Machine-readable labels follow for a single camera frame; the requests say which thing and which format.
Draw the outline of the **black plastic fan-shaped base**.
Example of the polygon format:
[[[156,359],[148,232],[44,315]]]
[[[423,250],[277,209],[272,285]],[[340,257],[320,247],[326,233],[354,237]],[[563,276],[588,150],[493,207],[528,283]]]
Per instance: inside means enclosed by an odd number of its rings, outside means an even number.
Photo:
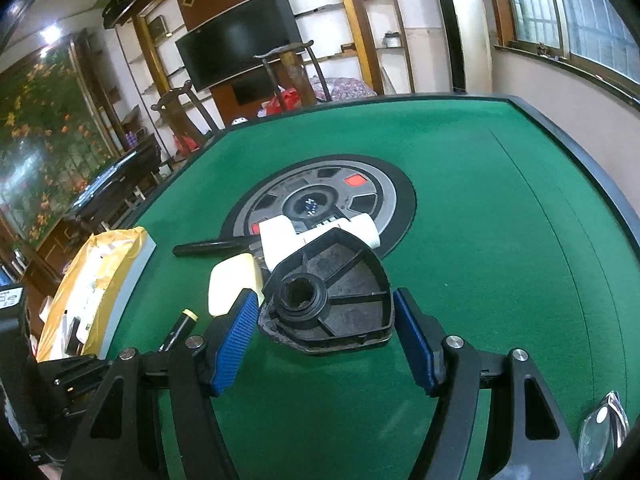
[[[384,346],[393,335],[390,280],[373,249],[330,229],[271,272],[258,314],[279,344],[321,356]]]

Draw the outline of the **silver foil packet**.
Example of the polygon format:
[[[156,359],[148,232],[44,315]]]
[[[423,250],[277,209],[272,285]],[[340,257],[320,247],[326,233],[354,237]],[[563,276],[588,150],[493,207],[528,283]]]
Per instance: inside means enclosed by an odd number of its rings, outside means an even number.
[[[616,390],[609,391],[584,419],[578,439],[582,474],[593,478],[603,467],[608,452],[617,451],[629,434],[629,420]]]

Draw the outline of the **white foam box yellow tape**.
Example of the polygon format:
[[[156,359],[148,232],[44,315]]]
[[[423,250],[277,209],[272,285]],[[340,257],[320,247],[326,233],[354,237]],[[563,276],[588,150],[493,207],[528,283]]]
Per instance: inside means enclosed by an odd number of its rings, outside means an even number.
[[[128,301],[156,243],[137,226],[90,236],[79,249],[53,297],[38,342],[39,362],[67,358],[70,336],[80,353],[104,359]]]

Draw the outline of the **black marker yellow cap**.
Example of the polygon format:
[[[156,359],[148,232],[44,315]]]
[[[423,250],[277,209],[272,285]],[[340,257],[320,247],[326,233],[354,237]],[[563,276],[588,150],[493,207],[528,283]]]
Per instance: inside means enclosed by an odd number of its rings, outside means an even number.
[[[167,352],[178,346],[188,338],[193,327],[198,322],[198,316],[189,309],[184,309],[177,318],[177,321],[171,327],[169,333],[158,347],[158,352]]]

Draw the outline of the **pale yellow soap box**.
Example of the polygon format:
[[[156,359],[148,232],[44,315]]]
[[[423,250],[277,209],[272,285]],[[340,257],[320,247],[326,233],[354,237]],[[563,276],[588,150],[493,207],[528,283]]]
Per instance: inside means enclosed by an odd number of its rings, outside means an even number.
[[[228,258],[213,267],[208,284],[208,313],[227,314],[243,289],[251,289],[258,304],[264,301],[262,269],[249,252]]]

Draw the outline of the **black marker pen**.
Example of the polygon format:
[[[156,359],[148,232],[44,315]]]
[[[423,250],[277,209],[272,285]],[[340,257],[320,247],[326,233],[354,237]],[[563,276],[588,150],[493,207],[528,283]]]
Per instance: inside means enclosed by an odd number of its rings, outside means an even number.
[[[172,248],[175,257],[196,256],[231,256],[247,252],[251,244],[257,243],[258,236],[238,236],[231,238],[216,238],[216,240],[202,240],[180,244]]]

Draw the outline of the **black glossy side table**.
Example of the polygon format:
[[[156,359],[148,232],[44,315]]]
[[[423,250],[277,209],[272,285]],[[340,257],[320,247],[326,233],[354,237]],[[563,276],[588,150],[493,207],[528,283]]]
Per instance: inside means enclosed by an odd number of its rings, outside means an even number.
[[[99,229],[111,219],[139,184],[160,168],[160,146],[147,136],[104,169],[73,201],[63,219],[86,231]]]

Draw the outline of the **flower mural painting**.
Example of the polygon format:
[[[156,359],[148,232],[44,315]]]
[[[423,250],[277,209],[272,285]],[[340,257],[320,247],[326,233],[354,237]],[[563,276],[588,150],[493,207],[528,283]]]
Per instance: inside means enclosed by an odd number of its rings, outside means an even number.
[[[1,74],[1,213],[38,246],[114,159],[67,44]]]

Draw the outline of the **white power adapter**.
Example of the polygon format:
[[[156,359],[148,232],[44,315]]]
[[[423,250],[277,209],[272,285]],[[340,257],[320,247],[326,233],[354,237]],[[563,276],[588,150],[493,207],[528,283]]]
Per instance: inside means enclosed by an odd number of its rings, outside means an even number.
[[[282,260],[299,250],[300,239],[292,221],[283,214],[262,221],[258,226],[265,265],[272,272]]]

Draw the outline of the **white pill bottle red label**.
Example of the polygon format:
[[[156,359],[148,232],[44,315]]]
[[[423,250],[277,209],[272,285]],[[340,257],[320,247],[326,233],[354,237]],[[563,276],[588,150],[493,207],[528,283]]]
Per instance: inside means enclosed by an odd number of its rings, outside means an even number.
[[[378,228],[368,214],[357,214],[351,219],[339,218],[337,220],[323,222],[320,226],[298,234],[296,240],[302,245],[307,245],[316,238],[326,234],[326,232],[334,229],[349,232],[349,234],[359,238],[371,249],[379,248],[381,245]]]

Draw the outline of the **dark wooden chair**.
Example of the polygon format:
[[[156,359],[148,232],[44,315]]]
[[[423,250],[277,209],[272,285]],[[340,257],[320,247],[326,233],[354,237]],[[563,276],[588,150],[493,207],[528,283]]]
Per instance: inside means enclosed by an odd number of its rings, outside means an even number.
[[[302,107],[315,106],[318,103],[318,99],[314,93],[314,88],[312,88],[312,84],[302,59],[303,52],[307,53],[308,58],[311,60],[311,64],[316,69],[323,91],[324,100],[326,102],[332,101],[332,96],[328,84],[326,83],[326,78],[324,78],[318,58],[314,55],[314,50],[312,50],[313,46],[314,42],[312,40],[306,42],[299,41],[294,42],[294,44],[285,44],[284,46],[274,48],[264,54],[254,55],[254,59],[262,63],[262,67],[265,69],[273,86],[274,94],[279,93],[282,89],[280,88],[278,76],[271,67],[271,64],[274,61],[280,62],[285,73],[288,75],[288,78],[290,78],[293,88],[297,90],[300,99],[302,100]]]
[[[201,132],[186,114],[180,101],[182,96],[185,96],[192,107],[201,115],[207,127],[205,132]],[[214,118],[196,96],[190,79],[187,79],[180,87],[169,89],[156,103],[151,105],[151,110],[157,112],[163,122],[171,128],[177,143],[177,151],[184,157],[190,157],[195,151],[204,148],[209,140],[220,133]]]

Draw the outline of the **round mahjong table centre console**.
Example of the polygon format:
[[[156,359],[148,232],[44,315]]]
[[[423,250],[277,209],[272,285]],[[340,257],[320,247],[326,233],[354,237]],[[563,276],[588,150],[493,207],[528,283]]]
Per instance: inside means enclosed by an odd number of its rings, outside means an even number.
[[[296,162],[255,184],[224,219],[222,237],[251,236],[259,223],[283,214],[296,232],[368,214],[383,258],[407,234],[418,199],[410,179],[383,159],[354,154]]]

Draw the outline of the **red plastic bag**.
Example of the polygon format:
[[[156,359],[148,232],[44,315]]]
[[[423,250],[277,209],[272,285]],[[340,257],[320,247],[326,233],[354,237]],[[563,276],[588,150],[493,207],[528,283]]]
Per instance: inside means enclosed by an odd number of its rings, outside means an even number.
[[[262,104],[267,116],[277,115],[302,107],[302,100],[295,88],[287,88],[276,93],[269,101]]]

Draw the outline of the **black television screen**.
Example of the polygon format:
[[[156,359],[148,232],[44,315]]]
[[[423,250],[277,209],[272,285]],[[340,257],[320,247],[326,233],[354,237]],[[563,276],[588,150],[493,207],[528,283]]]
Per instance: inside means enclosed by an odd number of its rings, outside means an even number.
[[[177,41],[193,87],[201,91],[260,65],[258,58],[302,40],[288,0],[246,0]]]

